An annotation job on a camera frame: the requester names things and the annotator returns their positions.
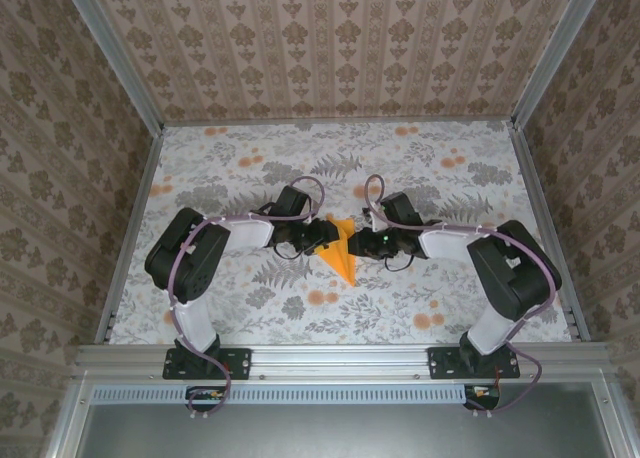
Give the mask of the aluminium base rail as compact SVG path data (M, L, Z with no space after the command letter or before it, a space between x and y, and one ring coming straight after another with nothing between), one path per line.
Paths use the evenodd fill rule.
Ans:
M426 382L428 344L251 345L251 382ZM543 382L582 382L615 377L606 346L594 342L517 343L542 365ZM167 345L86 345L72 377L104 383L160 384Z

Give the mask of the aluminium back rail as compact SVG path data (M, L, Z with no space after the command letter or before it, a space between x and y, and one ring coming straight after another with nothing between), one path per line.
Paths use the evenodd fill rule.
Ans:
M197 127L197 126L260 126L260 125L314 125L314 124L352 124L352 123L430 123L430 122L478 122L478 121L507 121L512 122L508 115L489 116L395 116L395 117L312 117L312 118L269 118L269 119L227 119L200 121L166 121L164 128Z

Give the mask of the aluminium frame profile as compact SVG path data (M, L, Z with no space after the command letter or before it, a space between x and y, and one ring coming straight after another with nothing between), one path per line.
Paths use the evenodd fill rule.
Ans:
M592 388L612 456L640 458L640 438L620 384L603 376Z
M76 458L90 409L92 386L73 381L62 402L45 458Z

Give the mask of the aluminium side rail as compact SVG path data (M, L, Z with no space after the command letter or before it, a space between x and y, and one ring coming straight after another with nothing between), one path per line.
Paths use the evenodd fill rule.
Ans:
M158 166L160 153L163 146L164 129L153 137L148 158L145 163L138 192L131 208L131 215L119 257L114 269L111 284L106 296L101 319L93 343L103 345L109 341L112 323L117 314L117 309L124 292L129 267L136 247L137 236L141 227L144 210L152 187L155 170Z
M570 336L573 341L589 342L591 335L524 132L515 125L511 125L510 136L523 182L527 189L531 208L538 225L542 247L558 269L562 278L563 286L558 292L558 298L562 305Z

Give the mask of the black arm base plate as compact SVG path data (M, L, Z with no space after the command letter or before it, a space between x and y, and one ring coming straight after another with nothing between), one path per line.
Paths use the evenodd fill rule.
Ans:
M221 348L215 351L214 357L232 380L249 378L252 365L249 348ZM218 367L182 346L167 351L162 377L165 380L224 380L224 374Z
M459 346L431 347L427 355L430 377L435 380L511 379L521 375L516 354L506 346L489 355Z

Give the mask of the orange paper sheet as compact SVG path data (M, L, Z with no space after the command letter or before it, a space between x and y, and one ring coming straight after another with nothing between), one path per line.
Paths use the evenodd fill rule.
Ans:
M331 214L326 216L328 221L335 225L338 230L339 239L330 243L327 247L318 246L314 254L319 256L329 267L341 276L352 287L356 286L356 257L348 251L348 239L355 232L353 219L338 220Z

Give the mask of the aluminium corner post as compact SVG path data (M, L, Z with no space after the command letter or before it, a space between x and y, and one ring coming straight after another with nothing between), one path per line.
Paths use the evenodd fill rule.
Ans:
M515 130L531 118L597 0L569 0L512 113Z
M91 35L101 48L120 84L126 91L150 134L161 135L164 119L147 91L142 75L135 69L129 58L124 41L116 33L99 0L72 0L85 21Z

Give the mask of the floral table cover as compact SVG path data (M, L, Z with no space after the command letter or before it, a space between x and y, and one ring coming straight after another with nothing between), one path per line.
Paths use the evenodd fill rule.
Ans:
M145 272L152 246L184 207L254 210L296 182L321 213L366 223L378 193L404 192L424 219L494 227L537 223L503 121L176 127L163 146L110 341L169 344L166 294ZM472 268L449 260L361 259L356 286L290 247L226 252L204 295L226 344L453 343L486 300Z

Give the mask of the grey metal panel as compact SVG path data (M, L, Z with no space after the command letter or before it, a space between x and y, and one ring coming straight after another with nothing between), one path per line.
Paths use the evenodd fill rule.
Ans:
M588 386L543 384L512 409L461 405L91 408L77 458L613 458Z

